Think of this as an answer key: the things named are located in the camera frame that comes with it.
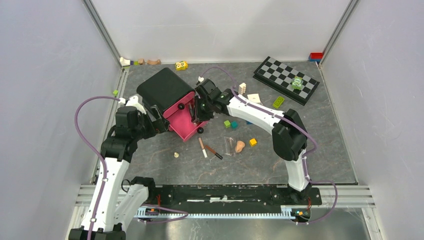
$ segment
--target black and white checkered board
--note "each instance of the black and white checkered board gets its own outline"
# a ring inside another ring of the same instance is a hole
[[[302,88],[294,89],[292,80],[295,76],[303,79]],[[275,60],[267,57],[254,71],[253,78],[279,91],[296,102],[305,105],[317,89],[319,81]]]

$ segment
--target lime green block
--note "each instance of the lime green block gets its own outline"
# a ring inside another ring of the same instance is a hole
[[[224,121],[224,125],[225,125],[225,128],[227,129],[231,126],[231,122],[226,120],[226,121]]]
[[[279,96],[279,97],[277,97],[277,99],[274,101],[274,103],[272,104],[272,106],[273,106],[275,109],[278,109],[278,108],[281,106],[281,104],[283,104],[283,102],[284,102],[284,98],[283,98],[283,97],[281,97],[281,96]]]

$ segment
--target black cable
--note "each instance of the black cable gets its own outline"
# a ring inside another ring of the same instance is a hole
[[[122,191],[124,191],[124,192],[128,193],[128,190],[125,190],[125,189],[124,189],[124,182],[125,182],[125,181],[127,181],[127,182],[128,182],[128,185],[131,185],[130,180],[128,180],[128,179],[124,179],[124,180],[122,180],[122,182],[120,183],[120,188],[122,189]]]

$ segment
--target wooden block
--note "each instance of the wooden block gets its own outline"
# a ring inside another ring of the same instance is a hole
[[[148,65],[160,65],[161,64],[161,60],[160,59],[158,59],[156,61],[147,60],[147,64]]]

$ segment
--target yellow block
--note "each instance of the yellow block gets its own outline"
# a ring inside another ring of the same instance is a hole
[[[252,138],[252,139],[249,140],[249,144],[250,144],[251,147],[254,147],[254,146],[256,146],[256,144],[258,144],[258,142],[256,141],[256,139]]]

